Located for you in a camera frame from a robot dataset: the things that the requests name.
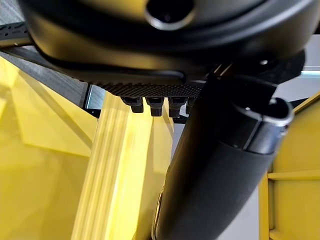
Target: circular opening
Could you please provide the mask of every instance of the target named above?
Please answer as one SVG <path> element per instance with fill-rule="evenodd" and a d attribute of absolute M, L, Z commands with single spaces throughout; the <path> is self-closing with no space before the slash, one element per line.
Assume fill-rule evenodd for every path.
<path fill-rule="evenodd" d="M 149 0 L 145 16 L 153 27 L 173 31 L 190 23 L 193 9 L 193 0 Z"/>

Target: yellow panel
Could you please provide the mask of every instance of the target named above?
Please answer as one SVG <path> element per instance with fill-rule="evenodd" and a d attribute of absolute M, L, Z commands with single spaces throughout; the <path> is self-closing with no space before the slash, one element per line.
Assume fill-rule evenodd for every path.
<path fill-rule="evenodd" d="M 2 113 L 5 110 L 6 104 L 7 104 L 7 101 L 0 98 L 0 119 L 2 117 Z"/>
<path fill-rule="evenodd" d="M 92 126 L 97 125 L 94 117 L 63 97 L 54 98 L 57 93 L 23 72 L 18 74 L 11 94 L 25 144 L 82 156 L 90 154 L 95 135 Z"/>
<path fill-rule="evenodd" d="M 289 240 L 320 239 L 320 182 L 274 183 L 275 229 Z"/>
<path fill-rule="evenodd" d="M 166 106 L 152 118 L 149 108 L 134 114 L 106 94 L 73 240 L 149 240 L 172 146 Z"/>
<path fill-rule="evenodd" d="M 259 239 L 269 240 L 269 207 L 268 207 L 268 177 L 265 174 L 259 186 Z"/>
<path fill-rule="evenodd" d="M 320 93 L 294 110 L 296 117 L 267 174 L 272 187 L 260 184 L 259 203 L 268 199 L 270 239 L 320 240 Z M 261 214 L 260 224 L 266 219 Z"/>
<path fill-rule="evenodd" d="M 284 138 L 273 172 L 320 170 L 320 100 L 302 110 Z"/>
<path fill-rule="evenodd" d="M 97 121 L 3 58 L 0 63 L 0 240 L 69 240 L 90 155 L 80 144 L 84 135 L 74 131 L 92 142 Z"/>

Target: yellow wall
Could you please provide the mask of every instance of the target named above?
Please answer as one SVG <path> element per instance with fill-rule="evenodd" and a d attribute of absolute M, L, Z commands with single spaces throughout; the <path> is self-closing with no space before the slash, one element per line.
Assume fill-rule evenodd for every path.
<path fill-rule="evenodd" d="M 0 240 L 69 240 L 97 119 L 0 58 Z"/>
<path fill-rule="evenodd" d="M 295 112 L 259 187 L 260 240 L 320 240 L 320 93 Z"/>

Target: black cylindrical tube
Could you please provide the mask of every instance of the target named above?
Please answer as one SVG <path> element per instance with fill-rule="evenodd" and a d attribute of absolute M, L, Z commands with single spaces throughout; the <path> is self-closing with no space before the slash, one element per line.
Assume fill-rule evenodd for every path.
<path fill-rule="evenodd" d="M 293 119 L 291 106 L 279 98 L 238 104 L 228 88 L 208 83 L 192 108 L 167 171 L 156 240 L 216 239 L 275 157 Z"/>

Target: black bracket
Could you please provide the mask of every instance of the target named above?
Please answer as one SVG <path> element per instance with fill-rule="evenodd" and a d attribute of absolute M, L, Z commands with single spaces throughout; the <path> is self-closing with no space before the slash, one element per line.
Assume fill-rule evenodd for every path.
<path fill-rule="evenodd" d="M 0 25 L 0 48 L 14 48 L 32 45 L 26 23 L 16 22 Z"/>

